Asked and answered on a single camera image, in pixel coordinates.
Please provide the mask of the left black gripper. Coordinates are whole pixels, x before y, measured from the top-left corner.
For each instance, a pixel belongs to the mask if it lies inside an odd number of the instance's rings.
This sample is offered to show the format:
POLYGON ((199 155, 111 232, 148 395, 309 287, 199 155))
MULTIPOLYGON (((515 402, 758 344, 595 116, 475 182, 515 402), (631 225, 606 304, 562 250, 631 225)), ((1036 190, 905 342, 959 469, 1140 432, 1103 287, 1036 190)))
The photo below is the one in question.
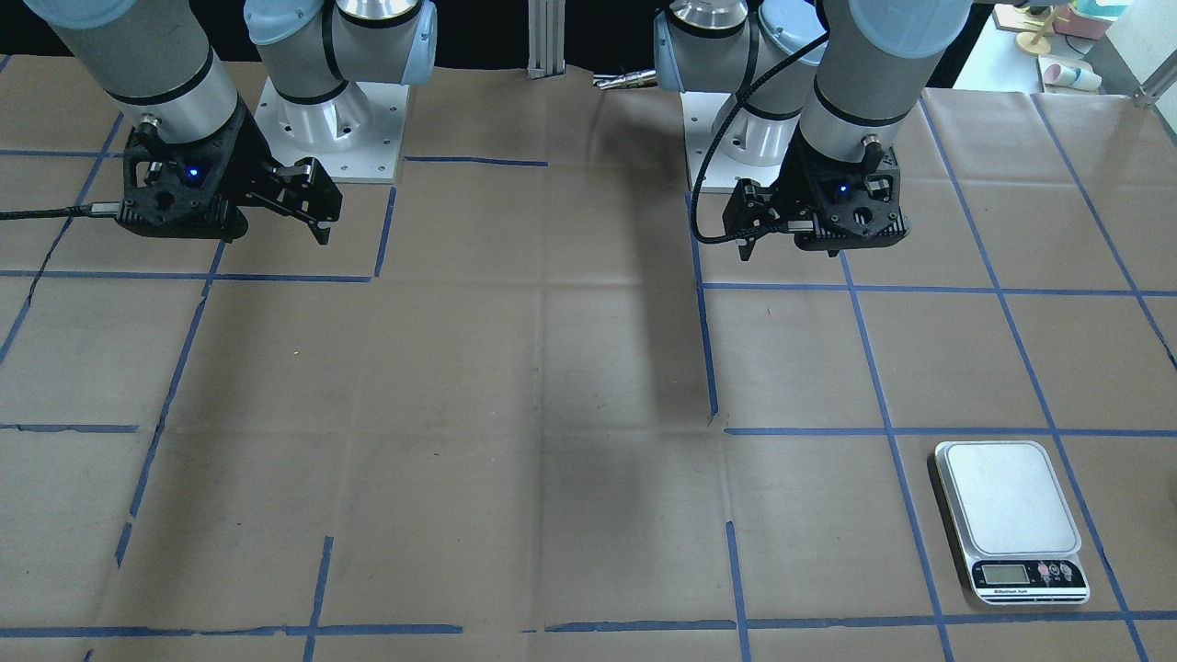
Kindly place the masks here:
POLYGON ((762 186, 742 177, 723 213, 725 237, 737 241, 740 260, 749 262, 757 240, 772 232, 794 236, 800 250, 827 253, 887 247, 907 238, 895 150, 875 134, 858 145, 864 155, 842 163, 794 135, 777 180, 762 186))

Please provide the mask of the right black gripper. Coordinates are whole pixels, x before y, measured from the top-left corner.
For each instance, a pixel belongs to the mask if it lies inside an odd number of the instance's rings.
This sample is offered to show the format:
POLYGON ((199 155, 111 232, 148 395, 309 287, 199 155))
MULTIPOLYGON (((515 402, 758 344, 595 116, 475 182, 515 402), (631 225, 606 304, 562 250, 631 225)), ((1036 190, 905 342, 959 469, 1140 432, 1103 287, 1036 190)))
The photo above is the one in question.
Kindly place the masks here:
POLYGON ((277 166, 242 100, 220 130, 195 143, 164 143, 159 127, 140 123, 124 147, 122 171, 117 223, 140 237, 233 241, 246 234, 239 208, 247 206, 305 223, 328 245, 343 206, 318 159, 277 166))

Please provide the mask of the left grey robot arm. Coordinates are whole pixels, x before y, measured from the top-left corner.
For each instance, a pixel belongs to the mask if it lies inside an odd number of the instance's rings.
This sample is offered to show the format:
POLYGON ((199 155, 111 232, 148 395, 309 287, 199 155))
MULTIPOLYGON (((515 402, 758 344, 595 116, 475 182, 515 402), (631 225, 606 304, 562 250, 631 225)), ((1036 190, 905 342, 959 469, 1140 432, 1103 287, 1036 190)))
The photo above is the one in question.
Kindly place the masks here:
POLYGON ((654 18, 665 90, 726 97, 692 194, 716 154, 778 166, 732 185, 718 236, 743 260, 766 234, 836 256, 907 238, 895 137, 966 24, 966 1, 669 1, 654 18))

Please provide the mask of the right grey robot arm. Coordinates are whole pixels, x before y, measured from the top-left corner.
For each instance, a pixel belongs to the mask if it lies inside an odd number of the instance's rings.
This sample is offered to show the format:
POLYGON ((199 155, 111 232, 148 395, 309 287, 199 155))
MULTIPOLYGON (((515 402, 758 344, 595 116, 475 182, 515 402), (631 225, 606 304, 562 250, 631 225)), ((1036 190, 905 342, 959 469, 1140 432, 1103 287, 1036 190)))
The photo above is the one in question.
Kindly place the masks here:
POLYGON ((29 1, 131 124, 124 193, 72 216, 132 234, 231 243, 244 207, 305 223, 326 245, 343 193, 321 154, 370 143, 367 84, 428 81, 432 1, 248 1, 242 16, 302 159, 282 164, 186 1, 29 1))

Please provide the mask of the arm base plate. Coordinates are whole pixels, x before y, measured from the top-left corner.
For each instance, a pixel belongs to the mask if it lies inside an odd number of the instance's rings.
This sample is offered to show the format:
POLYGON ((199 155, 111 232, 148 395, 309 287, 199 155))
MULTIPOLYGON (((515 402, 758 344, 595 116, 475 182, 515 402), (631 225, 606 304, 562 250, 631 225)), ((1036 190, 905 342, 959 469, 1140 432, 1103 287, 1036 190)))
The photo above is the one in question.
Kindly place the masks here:
POLYGON ((729 91, 685 90, 681 92, 681 121, 689 155, 689 188, 699 193, 727 193, 742 177, 769 185, 782 171, 783 160, 800 115, 764 119, 740 110, 723 130, 734 102, 729 91))
POLYGON ((286 166, 314 155, 335 183, 391 185, 401 160, 411 86, 352 82, 318 105, 282 99, 266 80, 257 125, 270 153, 286 166))

